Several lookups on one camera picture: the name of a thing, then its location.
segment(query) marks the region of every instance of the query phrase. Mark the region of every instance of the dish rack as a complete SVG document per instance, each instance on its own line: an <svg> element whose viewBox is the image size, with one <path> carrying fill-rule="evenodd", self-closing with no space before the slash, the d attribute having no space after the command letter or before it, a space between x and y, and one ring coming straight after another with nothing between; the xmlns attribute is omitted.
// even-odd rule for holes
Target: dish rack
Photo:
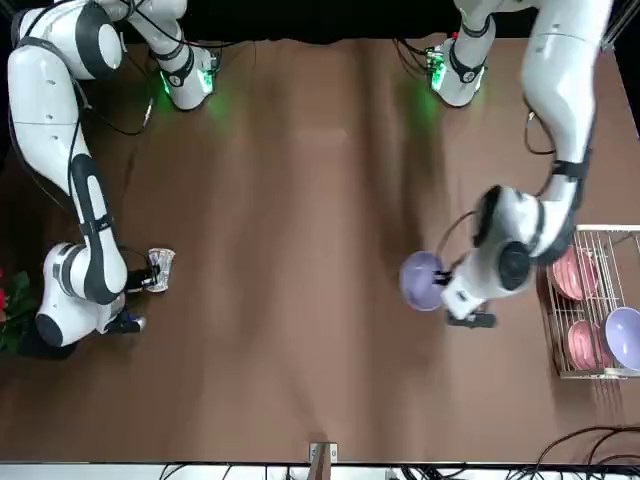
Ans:
<svg viewBox="0 0 640 480"><path fill-rule="evenodd" d="M640 285L640 225L578 225L571 247L576 250L582 300L569 300L558 293L552 282L551 267L539 267L536 278L547 339L558 374L561 378L640 377L640 372L623 367L613 357L604 336L604 324L609 314L618 307L627 306L621 269L635 273L637 282L631 283ZM588 268L597 280L590 295L585 294L588 291L585 288L587 262L591 263ZM589 327L595 369L580 370L569 358L567 335L569 329L581 320L586 321ZM598 342L601 342L601 348L596 347ZM602 350L612 363L607 361L607 365L604 364Z"/></svg>

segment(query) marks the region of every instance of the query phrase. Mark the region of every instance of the black wire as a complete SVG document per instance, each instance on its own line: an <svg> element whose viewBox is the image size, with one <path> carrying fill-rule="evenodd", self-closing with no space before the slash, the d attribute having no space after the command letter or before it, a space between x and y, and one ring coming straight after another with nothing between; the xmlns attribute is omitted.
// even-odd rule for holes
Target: black wire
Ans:
<svg viewBox="0 0 640 480"><path fill-rule="evenodd" d="M442 235L442 238L440 239L440 242L438 243L438 247L436 248L436 257L442 261L442 250L444 250L444 247L447 245L447 242L449 241L449 237L451 236L451 234L453 233L453 231L458 228L458 225L460 225L466 218L475 215L475 210L472 210L470 212L465 213L464 215L461 215L455 222L453 222L453 224L451 224L451 226L444 232L444 234Z"/></svg>
<svg viewBox="0 0 640 480"><path fill-rule="evenodd" d="M402 51L402 49L400 48L401 43L398 40L394 40L394 44L396 45L396 50L398 50L398 54L400 55L400 57L408 64L412 66L412 69L421 74L424 75L427 72L427 65L426 63L423 64L420 59L416 56L416 54L414 52L412 52L411 50L408 50L407 53L409 53L410 59L404 56L404 52Z"/></svg>
<svg viewBox="0 0 640 480"><path fill-rule="evenodd" d="M416 55L422 55L423 57L427 56L427 53L424 50L420 50L419 48L414 47L409 42L407 42L407 40L404 39L404 38L399 38L398 42L400 42L402 45L404 45L407 48L407 50L415 53Z"/></svg>
<svg viewBox="0 0 640 480"><path fill-rule="evenodd" d="M158 477L158 480L163 480L164 474L165 474L165 472L167 471L168 468L169 468L169 464L164 466L164 468L162 469L162 472L160 472L160 476Z"/></svg>
<svg viewBox="0 0 640 480"><path fill-rule="evenodd" d="M125 5L129 5L129 1L128 0L120 0L120 2L124 3ZM242 43L241 41L239 41L239 42L225 42L225 43L219 43L219 44L215 44L215 45L207 45L207 44L204 44L204 43L189 42L188 40L178 39L178 38L174 37L173 35L171 35L170 33L168 33L166 30L162 29L162 27L160 27L157 23L155 23L148 16L146 16L144 13L142 13L140 10L138 10L138 7L140 7L140 5L141 5L141 3L136 5L136 7L133 10L138 15L140 15L142 18L144 18L147 22L149 22L153 28L155 28L160 33L162 33L165 37L169 38L170 40L173 40L174 42L178 42L178 43L181 43L183 45L190 45L192 47L200 47L200 48L226 48L226 47L231 47L233 45L238 45L239 43Z"/></svg>
<svg viewBox="0 0 640 480"><path fill-rule="evenodd" d="M188 467L189 464L187 463L183 463L182 465L178 465L178 467L175 470L171 470L171 472L169 472L169 474L165 477L164 474L167 471L167 469L170 467L171 465L165 465L164 468L162 469L162 472L160 473L160 477L158 477L158 480L168 480L168 478L173 475L174 473L176 473L178 470L182 470L184 467ZM222 475L222 478L220 480L226 480L227 475L229 475L229 472L231 471L231 467L233 467L233 465L229 465L227 467L227 469L224 472L224 475Z"/></svg>
<svg viewBox="0 0 640 480"><path fill-rule="evenodd" d="M531 144L529 143L529 125L531 125L531 120L533 120L534 117L537 118L533 110L529 110L529 113L527 114L527 120L524 124L524 146L527 147L527 150L529 150L529 152L534 155L552 155L556 153L555 149L541 151L535 150L531 147Z"/></svg>
<svg viewBox="0 0 640 480"><path fill-rule="evenodd" d="M229 472L231 471L231 467L233 467L233 465L229 465L227 467L227 470L224 472L224 475L222 475L222 478L220 480L226 480L227 475L229 475Z"/></svg>
<svg viewBox="0 0 640 480"><path fill-rule="evenodd" d="M103 122L105 125L107 125L109 128L111 128L112 130L122 134L122 135L126 135L128 137L137 137L138 135L140 135L141 133L143 133L145 131L145 129L147 128L147 124L149 123L149 118L151 117L151 111L153 110L153 105L155 103L155 99L152 93L152 88L151 88L151 80L149 79L149 76L147 75L147 72L144 71L144 69L138 65L138 63L133 59L133 57L131 57L131 54L127 55L127 58L129 59L129 61L131 62L131 64L136 68L136 70L138 70L140 72L140 74L143 76L144 80L145 80L145 84L146 84L146 88L147 88L147 108L145 110L145 114L144 114L144 118L142 120L142 123L140 124L140 127L138 128L138 130L135 131L128 131L128 130L124 130L116 125L114 125L113 123L111 123L111 121L105 117L103 114L101 114L95 107L91 106L89 108L89 111L96 116L96 118L98 118L98 120L100 120L101 122Z"/></svg>
<svg viewBox="0 0 640 480"><path fill-rule="evenodd" d="M633 453L624 453L621 455L610 455L600 460L598 463L596 463L596 465L606 465L607 463L612 462L614 460L622 460L622 459L640 461L640 455L633 454Z"/></svg>
<svg viewBox="0 0 640 480"><path fill-rule="evenodd" d="M71 146L69 147L69 158L67 159L67 188L69 189L69 197L73 202L73 191L71 189L71 162L73 160L73 148L76 145L76 140L78 138L78 132L80 131L80 118L82 117L82 112L78 112L78 119L76 120L76 126L73 129L73 137L71 137Z"/></svg>
<svg viewBox="0 0 640 480"><path fill-rule="evenodd" d="M13 146L13 150L16 152L16 156L18 157L18 163L24 168L24 170L29 174L29 176L33 179L35 184L42 190L47 197L53 200L58 207L60 207L64 212L73 216L69 207L64 206L50 191L48 188L44 186L44 184L40 183L38 179L38 172L36 172L31 165L27 163L27 160L24 158L24 154L18 145L18 139L16 137L15 127L13 125L13 119L11 117L11 109L8 110L8 122L9 122L9 138L11 139L11 145Z"/></svg>
<svg viewBox="0 0 640 480"><path fill-rule="evenodd" d="M408 466L406 465L400 466L400 471L402 472L402 475L404 475L404 478L406 480L418 480L416 476L413 474L413 472L411 471L411 468L409 468Z"/></svg>
<svg viewBox="0 0 640 480"><path fill-rule="evenodd" d="M457 477L458 475L460 475L461 473L466 472L466 471L468 470L467 464L466 464L466 463L463 463L462 465L463 465L463 467L462 467L460 470L458 470L457 472L455 472L455 473L450 473L450 474L448 474L448 475L441 475L441 477L442 477L442 478L455 478L455 477Z"/></svg>
<svg viewBox="0 0 640 480"><path fill-rule="evenodd" d="M173 475L174 473L176 473L176 472L178 472L178 471L182 470L184 467L188 467L188 466L189 466L189 465L188 465L188 464L186 464L186 463L183 463L182 465L178 465L175 469L171 470L171 471L167 474L167 476L166 476L166 477L164 477L164 478L163 478L163 477L162 477L162 475L161 475L159 480L168 480L168 479L169 479L169 477L171 477L171 475Z"/></svg>
<svg viewBox="0 0 640 480"><path fill-rule="evenodd" d="M402 64L404 71L407 72L407 74L414 80L421 80L426 74L426 69L421 64L416 64L415 62L412 64L411 61L404 56L398 41L392 40L392 42L398 52L398 58L400 59L400 63Z"/></svg>
<svg viewBox="0 0 640 480"><path fill-rule="evenodd" d="M40 11L40 13L38 13L38 15L36 15L36 17L29 24L29 28L27 28L27 31L25 32L24 36L28 37L31 34L31 32L33 31L33 28L36 26L36 24L42 19L42 17L44 17L51 10L53 10L54 8L59 7L60 5L64 5L65 3L70 3L70 2L75 2L75 1L76 0L60 0L59 2L52 3L48 7L43 8Z"/></svg>

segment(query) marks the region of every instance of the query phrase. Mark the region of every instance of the purple bowl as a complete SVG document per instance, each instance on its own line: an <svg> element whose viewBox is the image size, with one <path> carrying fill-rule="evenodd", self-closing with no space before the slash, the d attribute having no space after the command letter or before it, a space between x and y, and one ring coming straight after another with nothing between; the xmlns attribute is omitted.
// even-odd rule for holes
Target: purple bowl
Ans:
<svg viewBox="0 0 640 480"><path fill-rule="evenodd" d="M400 289L412 308L431 312L442 305L443 287L433 283L434 273L442 270L442 262L429 252L415 252L400 268Z"/></svg>
<svg viewBox="0 0 640 480"><path fill-rule="evenodd" d="M616 360L640 371L640 312L629 307L616 308L607 317L605 333Z"/></svg>

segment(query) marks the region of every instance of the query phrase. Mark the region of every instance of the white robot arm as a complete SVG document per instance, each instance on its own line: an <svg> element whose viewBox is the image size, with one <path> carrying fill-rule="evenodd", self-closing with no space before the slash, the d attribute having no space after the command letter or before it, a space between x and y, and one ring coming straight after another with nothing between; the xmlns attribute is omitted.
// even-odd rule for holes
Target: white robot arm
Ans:
<svg viewBox="0 0 640 480"><path fill-rule="evenodd" d="M491 11L537 6L540 11L521 80L525 102L555 145L550 178L539 194L495 186L480 200L475 248L446 279L442 294L451 314L462 320L489 299L522 291L533 262L552 263L569 246L588 169L595 113L593 67L613 0L459 3L476 4L474 11L486 15L486 31L482 35L465 31L483 23L478 17L472 28L461 29L457 42L450 41L449 51L458 61L452 64L451 55L445 54L447 71L438 93L452 105L468 103L476 91L474 82L479 81L478 67L484 66L495 36ZM463 25L466 19L463 14ZM460 59L464 59L463 68Z"/></svg>
<svg viewBox="0 0 640 480"><path fill-rule="evenodd" d="M172 4L178 5L177 11L168 8ZM181 109L195 108L212 91L210 83L200 81L210 73L209 52L194 53L194 47L161 40L163 34L135 8L122 5L129 21L153 42L163 70L175 80L170 86L174 103ZM184 13L184 1L149 0L145 6L154 10L164 28L182 38L175 18ZM74 91L75 79L109 78L120 66L122 46L111 23L111 15L117 18L119 12L93 1L61 0L46 9L19 13L12 25L15 49L8 61L12 135L25 161L72 198L84 237L84 245L56 245L45 260L45 291L36 324L43 338L56 346L75 342L94 329L109 331L124 304L127 268L82 134Z"/></svg>

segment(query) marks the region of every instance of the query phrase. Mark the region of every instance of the pink bowl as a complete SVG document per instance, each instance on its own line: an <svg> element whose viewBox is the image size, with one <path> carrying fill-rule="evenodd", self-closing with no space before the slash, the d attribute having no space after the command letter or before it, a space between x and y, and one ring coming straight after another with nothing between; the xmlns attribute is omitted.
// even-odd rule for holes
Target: pink bowl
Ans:
<svg viewBox="0 0 640 480"><path fill-rule="evenodd" d="M551 266L551 282L558 293L570 300L584 300L593 297L598 291L598 275L593 260L586 252L580 251L580 263L575 247L570 247L565 254ZM583 294L580 285L580 264L584 265Z"/></svg>
<svg viewBox="0 0 640 480"><path fill-rule="evenodd" d="M577 370L595 370L598 368L597 352L598 358L600 358L600 368L612 367L613 360L602 346L600 329L596 325L592 325L591 328L595 336L593 342L591 342L589 325L586 321L579 320L571 326L566 339L566 351L569 354L569 361Z"/></svg>

